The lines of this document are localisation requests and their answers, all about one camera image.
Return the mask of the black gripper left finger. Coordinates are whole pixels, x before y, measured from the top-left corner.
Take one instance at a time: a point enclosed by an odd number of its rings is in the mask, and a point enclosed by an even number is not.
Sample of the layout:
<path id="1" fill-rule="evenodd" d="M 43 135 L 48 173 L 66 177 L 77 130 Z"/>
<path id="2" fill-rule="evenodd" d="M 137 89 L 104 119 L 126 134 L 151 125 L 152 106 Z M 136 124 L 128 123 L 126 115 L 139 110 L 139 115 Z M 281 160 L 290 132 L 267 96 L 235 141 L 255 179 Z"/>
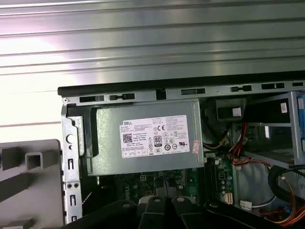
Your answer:
<path id="1" fill-rule="evenodd" d="M 167 200 L 149 197 L 147 202 L 135 204 L 118 200 L 80 219 L 63 229 L 162 229 L 166 221 Z"/>

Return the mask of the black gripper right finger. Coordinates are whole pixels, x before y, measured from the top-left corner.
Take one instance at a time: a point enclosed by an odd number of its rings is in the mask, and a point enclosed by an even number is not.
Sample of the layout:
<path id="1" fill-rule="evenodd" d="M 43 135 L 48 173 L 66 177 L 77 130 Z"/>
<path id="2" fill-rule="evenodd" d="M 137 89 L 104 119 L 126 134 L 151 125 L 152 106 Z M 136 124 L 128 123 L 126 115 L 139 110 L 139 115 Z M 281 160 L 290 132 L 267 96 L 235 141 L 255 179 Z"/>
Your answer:
<path id="1" fill-rule="evenodd" d="M 169 229 L 282 229 L 262 217 L 221 201 L 196 205 L 186 197 L 168 200 Z"/>

